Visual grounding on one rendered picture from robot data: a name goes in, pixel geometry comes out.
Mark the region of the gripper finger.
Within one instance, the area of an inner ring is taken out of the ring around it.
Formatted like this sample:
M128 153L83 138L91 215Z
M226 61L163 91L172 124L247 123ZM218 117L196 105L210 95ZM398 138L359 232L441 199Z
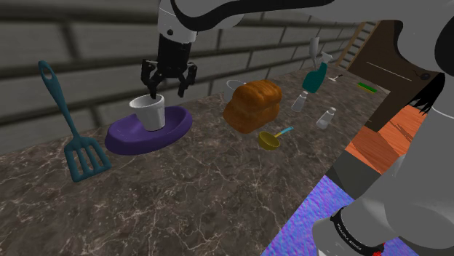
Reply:
M149 95L156 99L156 88L164 80L164 75L156 61L142 59L140 79L147 86Z
M184 93L190 85L195 84L195 78L198 68L195 63L188 63L187 67L188 67L187 77L184 77L183 74L180 74L178 77L178 80L180 81L178 96L180 98L184 97Z

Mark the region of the white cup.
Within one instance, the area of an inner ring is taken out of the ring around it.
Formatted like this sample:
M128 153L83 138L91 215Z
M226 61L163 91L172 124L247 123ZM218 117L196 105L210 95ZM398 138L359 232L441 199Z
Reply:
M130 101L130 107L145 130L156 131L165 126L165 100L162 95L156 94L155 98L150 95L136 97Z

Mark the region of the purple oval plate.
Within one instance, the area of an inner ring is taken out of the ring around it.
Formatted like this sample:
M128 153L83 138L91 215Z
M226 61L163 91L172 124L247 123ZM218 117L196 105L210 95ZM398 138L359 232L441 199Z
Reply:
M147 131L135 114L115 121L105 137L105 147L119 155L140 155L157 151L182 138L191 128L193 119L187 109L169 106L164 109L165 125Z

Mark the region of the brown bread loaf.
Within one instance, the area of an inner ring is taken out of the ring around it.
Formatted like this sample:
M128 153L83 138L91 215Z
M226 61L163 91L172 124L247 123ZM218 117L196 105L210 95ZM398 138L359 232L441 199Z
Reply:
M248 134L278 116L281 100L282 91L274 82L251 81L235 90L223 118L236 131Z

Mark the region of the teal slotted spatula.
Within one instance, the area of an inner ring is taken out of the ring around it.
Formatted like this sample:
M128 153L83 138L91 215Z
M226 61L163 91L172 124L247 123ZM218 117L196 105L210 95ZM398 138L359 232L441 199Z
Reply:
M44 60L39 61L38 67L47 90L56 102L73 135L73 139L64 147L72 181L77 183L110 169L112 165L97 140L82 137L78 133L60 83L52 68Z

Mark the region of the clear glass shaker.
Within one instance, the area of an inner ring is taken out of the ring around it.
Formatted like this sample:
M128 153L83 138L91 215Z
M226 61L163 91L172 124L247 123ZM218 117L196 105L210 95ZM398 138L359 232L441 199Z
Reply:
M292 104L292 107L291 107L291 109L294 112L301 112L302 111L304 103L305 103L306 98L307 98L307 95L308 95L307 91L303 91L301 94L299 94L299 96L297 97L297 99L295 100L295 102Z
M316 125L320 129L326 129L330 122L332 121L333 116L335 115L336 108L331 107L318 119Z

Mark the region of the teal spray bottle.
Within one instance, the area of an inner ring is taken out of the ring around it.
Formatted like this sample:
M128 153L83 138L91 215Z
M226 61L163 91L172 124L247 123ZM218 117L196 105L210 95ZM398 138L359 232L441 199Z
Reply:
M332 60L332 55L322 52L321 63L315 71L309 72L303 80L302 88L307 92L315 93L322 85L327 72L327 64Z

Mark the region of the clear tall glass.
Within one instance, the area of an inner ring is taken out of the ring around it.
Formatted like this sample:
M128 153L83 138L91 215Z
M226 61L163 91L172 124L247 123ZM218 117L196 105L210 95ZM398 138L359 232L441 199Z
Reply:
M317 62L316 62L316 56L318 54L318 47L319 47L319 37L313 37L310 39L310 44L309 44L309 55L311 57L313 67L317 69Z

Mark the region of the wooden ladder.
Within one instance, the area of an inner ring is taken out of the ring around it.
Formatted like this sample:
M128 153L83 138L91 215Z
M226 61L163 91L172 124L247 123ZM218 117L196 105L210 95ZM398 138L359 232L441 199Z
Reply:
M352 34L352 37L348 40L348 42L341 44L340 49L342 49L342 52L339 58L335 61L335 65L348 70L354 58L359 53L360 49L363 48L363 45L368 40L377 24L378 22L376 21L360 23L356 27L355 32Z

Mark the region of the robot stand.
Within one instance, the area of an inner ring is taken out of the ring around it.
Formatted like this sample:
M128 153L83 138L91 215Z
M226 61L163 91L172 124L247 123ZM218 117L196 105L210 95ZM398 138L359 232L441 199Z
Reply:
M354 199L327 175L316 184L261 256L316 256L313 224Z

